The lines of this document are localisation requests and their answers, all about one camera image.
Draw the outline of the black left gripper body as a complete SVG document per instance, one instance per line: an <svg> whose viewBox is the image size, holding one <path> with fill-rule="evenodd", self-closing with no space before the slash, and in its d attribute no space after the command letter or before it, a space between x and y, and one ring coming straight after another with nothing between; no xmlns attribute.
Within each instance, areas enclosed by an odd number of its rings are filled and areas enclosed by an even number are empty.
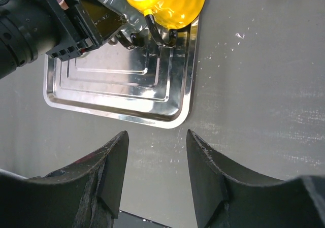
<svg viewBox="0 0 325 228"><path fill-rule="evenodd" d="M102 35L95 22L94 12L102 8L98 0L39 0L58 29L57 44L46 54L61 61L80 57L102 46Z"/></svg>

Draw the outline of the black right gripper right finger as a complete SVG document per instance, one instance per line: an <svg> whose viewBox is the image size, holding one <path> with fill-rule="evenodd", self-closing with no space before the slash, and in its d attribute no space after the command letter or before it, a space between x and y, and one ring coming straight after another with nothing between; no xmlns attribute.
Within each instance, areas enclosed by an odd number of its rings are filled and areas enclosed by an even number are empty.
<svg viewBox="0 0 325 228"><path fill-rule="evenodd" d="M198 227L324 227L324 176L279 180L233 161L194 131L186 152Z"/></svg>

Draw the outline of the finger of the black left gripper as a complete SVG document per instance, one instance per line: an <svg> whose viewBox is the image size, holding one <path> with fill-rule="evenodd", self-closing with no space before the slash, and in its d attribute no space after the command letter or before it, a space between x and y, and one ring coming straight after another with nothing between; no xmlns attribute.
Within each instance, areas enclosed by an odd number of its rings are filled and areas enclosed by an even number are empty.
<svg viewBox="0 0 325 228"><path fill-rule="evenodd" d="M103 39L111 39L125 25L125 17L100 0L80 0Z"/></svg>

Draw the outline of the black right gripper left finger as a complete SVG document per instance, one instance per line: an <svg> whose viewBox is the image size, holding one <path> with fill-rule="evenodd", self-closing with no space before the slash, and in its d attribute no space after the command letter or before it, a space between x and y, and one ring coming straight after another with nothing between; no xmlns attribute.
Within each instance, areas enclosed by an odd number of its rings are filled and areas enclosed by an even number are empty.
<svg viewBox="0 0 325 228"><path fill-rule="evenodd" d="M120 208L129 136L44 177L1 174L1 227L112 227Z"/></svg>

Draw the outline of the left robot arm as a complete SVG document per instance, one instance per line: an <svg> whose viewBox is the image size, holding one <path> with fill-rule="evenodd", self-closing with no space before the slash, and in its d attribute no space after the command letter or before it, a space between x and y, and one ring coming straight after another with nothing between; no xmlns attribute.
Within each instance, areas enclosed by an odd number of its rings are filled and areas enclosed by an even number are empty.
<svg viewBox="0 0 325 228"><path fill-rule="evenodd" d="M42 54L67 61L99 49L125 24L99 0L1 0L1 77Z"/></svg>

